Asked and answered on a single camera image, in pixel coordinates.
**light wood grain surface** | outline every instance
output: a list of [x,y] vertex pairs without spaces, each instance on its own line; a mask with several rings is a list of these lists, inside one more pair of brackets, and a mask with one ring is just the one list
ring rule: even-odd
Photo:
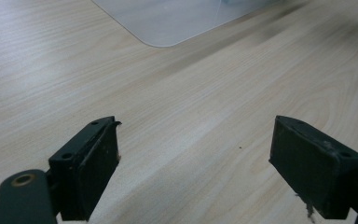
[[358,151],[358,0],[280,3],[166,49],[90,0],[0,0],[0,183],[110,115],[122,160],[90,223],[310,223],[268,162],[274,118]]

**transparent sheet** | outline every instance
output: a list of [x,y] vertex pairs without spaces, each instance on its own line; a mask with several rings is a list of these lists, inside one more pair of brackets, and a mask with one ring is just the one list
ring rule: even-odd
[[169,47],[279,0],[93,0],[142,42]]

